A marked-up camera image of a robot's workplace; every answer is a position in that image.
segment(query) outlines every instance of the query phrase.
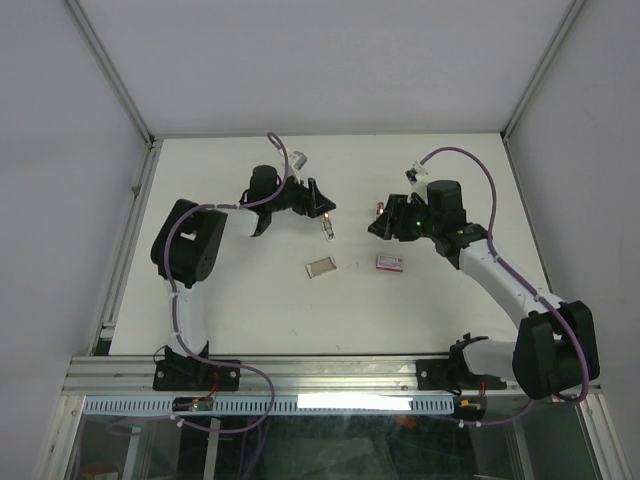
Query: white wall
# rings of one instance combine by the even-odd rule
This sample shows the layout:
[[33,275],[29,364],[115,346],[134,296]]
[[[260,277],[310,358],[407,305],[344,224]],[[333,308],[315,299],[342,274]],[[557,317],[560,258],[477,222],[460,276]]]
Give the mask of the white wall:
[[640,476],[640,3],[592,0],[512,141],[551,283],[593,310],[602,384]]
[[142,154],[62,2],[0,2],[2,478],[32,475]]
[[156,134],[496,132],[571,0],[81,0]]

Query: cable connector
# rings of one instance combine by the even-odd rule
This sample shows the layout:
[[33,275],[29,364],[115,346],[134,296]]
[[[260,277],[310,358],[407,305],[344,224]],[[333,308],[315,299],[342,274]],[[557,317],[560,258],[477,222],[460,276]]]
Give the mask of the cable connector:
[[[284,153],[282,152],[282,149],[278,149],[278,153],[280,154],[280,156],[282,156],[282,158],[284,158]],[[303,177],[302,174],[300,173],[300,170],[302,170],[302,167],[305,166],[305,164],[307,163],[307,160],[309,160],[307,158],[307,156],[299,151],[291,151],[287,148],[287,156],[289,157],[289,176],[290,177],[294,177],[296,179],[296,181],[298,183],[303,181]]]
[[426,181],[425,177],[429,175],[429,172],[427,172],[427,169],[423,165],[420,165],[420,162],[415,162],[409,170],[404,172],[404,174],[406,175],[407,180],[409,180],[409,183],[414,185],[417,182]]

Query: glass panel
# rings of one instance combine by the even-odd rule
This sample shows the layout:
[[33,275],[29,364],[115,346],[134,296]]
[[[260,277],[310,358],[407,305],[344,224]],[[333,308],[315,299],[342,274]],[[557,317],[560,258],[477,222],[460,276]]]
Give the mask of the glass panel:
[[[525,401],[491,397],[485,420],[509,416]],[[254,418],[189,420],[235,429]],[[273,415],[246,434],[210,435],[166,417],[85,416],[79,433],[67,478],[596,478],[576,409],[566,404],[541,403],[522,422],[484,428],[420,415]]]

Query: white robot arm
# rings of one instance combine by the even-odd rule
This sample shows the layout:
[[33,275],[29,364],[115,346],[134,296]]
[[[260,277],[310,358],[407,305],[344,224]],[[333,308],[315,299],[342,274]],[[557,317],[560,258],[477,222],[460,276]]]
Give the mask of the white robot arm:
[[482,286],[518,328],[516,342],[465,335],[451,346],[444,370],[440,362],[440,371],[428,372],[428,376],[439,377],[438,383],[452,391],[473,385],[483,375],[514,380],[533,399],[580,385],[582,366],[577,352],[555,312],[538,301],[544,297],[578,338],[589,378],[597,378],[600,367],[589,309],[582,302],[563,302],[544,285],[535,285],[535,294],[525,288],[497,261],[487,231],[467,222],[460,184],[451,180],[431,182],[426,184],[426,194],[421,194],[415,188],[420,183],[415,181],[416,173],[415,169],[407,172],[414,185],[411,196],[391,194],[369,232],[384,240],[431,239],[436,251]]
[[[215,373],[193,357],[209,356],[202,282],[213,270],[223,234],[258,237],[271,224],[274,212],[291,209],[298,215],[317,218],[325,217],[336,208],[335,203],[318,190],[313,178],[306,180],[306,184],[301,178],[299,170],[306,157],[300,152],[294,152],[290,157],[294,162],[285,179],[280,178],[271,166],[255,167],[239,207],[219,205],[209,208],[181,199],[165,220],[151,248],[151,260],[158,267],[158,274],[165,279],[172,310],[172,336],[164,351],[164,370],[158,377],[164,379],[163,383],[181,382],[180,385],[195,388],[207,385],[207,376]],[[175,233],[167,247],[172,230]],[[175,285],[169,282],[165,271],[167,248],[167,265]]]

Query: white table surface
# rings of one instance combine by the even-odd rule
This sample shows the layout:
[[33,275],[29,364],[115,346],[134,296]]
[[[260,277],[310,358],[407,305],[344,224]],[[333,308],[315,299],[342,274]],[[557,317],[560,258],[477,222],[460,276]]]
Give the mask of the white table surface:
[[[463,334],[515,339],[506,314],[473,280],[440,257],[428,239],[400,244],[367,233],[377,202],[408,193],[413,162],[445,145],[483,160],[498,190],[496,243],[531,280],[544,276],[515,180],[497,134],[285,137],[309,157],[303,173],[337,204],[337,240],[320,221],[293,212],[273,215],[258,238],[223,238],[205,282],[210,352],[218,354],[385,354],[446,351]],[[235,203],[254,166],[281,168],[261,137],[165,140],[117,315],[112,355],[152,354],[167,343],[169,309],[149,252],[178,198]],[[468,220],[487,226],[490,194],[479,168],[442,153],[430,177],[462,184]],[[375,268],[378,254],[404,257],[405,271]],[[309,279],[305,265],[333,256],[338,270]]]

